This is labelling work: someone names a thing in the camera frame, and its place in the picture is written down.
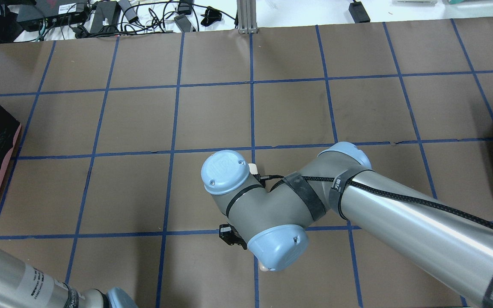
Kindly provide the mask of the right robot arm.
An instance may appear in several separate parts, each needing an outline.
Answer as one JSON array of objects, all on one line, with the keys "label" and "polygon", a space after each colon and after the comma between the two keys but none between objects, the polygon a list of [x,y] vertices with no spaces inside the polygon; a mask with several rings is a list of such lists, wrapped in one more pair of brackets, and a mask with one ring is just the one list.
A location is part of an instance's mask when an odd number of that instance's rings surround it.
[{"label": "right robot arm", "polygon": [[200,170],[227,219],[224,240],[250,250],[269,271],[292,265],[306,229],[333,211],[481,308],[493,308],[493,222],[454,209],[378,174],[366,154],[338,142],[267,191],[243,156],[221,150]]}]

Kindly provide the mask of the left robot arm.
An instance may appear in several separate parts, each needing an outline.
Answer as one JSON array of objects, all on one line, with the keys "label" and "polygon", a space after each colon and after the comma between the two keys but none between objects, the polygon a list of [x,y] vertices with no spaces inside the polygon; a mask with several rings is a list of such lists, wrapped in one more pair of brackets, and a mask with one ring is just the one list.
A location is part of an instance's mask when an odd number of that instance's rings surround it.
[{"label": "left robot arm", "polygon": [[0,249],[0,308],[135,308],[121,288],[78,292]]}]

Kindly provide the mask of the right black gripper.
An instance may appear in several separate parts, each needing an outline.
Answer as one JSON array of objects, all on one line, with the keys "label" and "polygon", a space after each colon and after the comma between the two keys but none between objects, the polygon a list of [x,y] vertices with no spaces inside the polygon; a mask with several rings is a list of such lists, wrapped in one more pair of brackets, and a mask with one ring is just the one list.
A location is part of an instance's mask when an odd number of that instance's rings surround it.
[{"label": "right black gripper", "polygon": [[219,225],[219,238],[229,246],[241,246],[247,250],[248,246],[245,240],[240,236],[234,226],[229,224]]}]

